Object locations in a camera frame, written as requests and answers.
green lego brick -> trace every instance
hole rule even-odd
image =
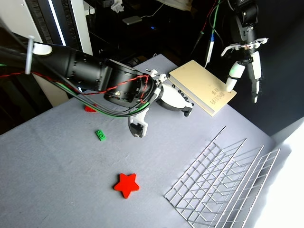
[[[98,138],[100,139],[100,141],[102,141],[102,140],[105,140],[105,139],[106,139],[106,136],[105,136],[105,134],[103,133],[103,131],[102,131],[102,130],[98,130],[98,131],[96,131],[96,134],[97,134]]]

wire rack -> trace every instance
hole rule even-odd
[[[247,139],[222,149],[225,128],[164,195],[193,228],[243,228],[280,152],[240,153]]]

red star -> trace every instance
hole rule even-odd
[[[136,174],[133,173],[129,176],[121,173],[119,174],[119,183],[115,185],[116,191],[121,191],[123,197],[128,198],[131,191],[139,190],[139,186],[135,183]]]

crumpled paper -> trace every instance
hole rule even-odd
[[[123,12],[124,6],[122,6],[123,0],[114,0],[113,5],[111,6],[111,9],[115,11],[116,13]]]

gray table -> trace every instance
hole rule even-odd
[[[168,73],[158,55],[137,69]],[[0,136],[1,228],[189,228],[163,197],[213,137],[225,147],[245,137],[242,151],[274,142],[226,105],[214,117],[194,106],[189,117],[152,104],[145,138],[127,118],[86,113],[76,99]],[[101,129],[107,140],[99,141]],[[137,174],[138,192],[113,190],[119,173]]]

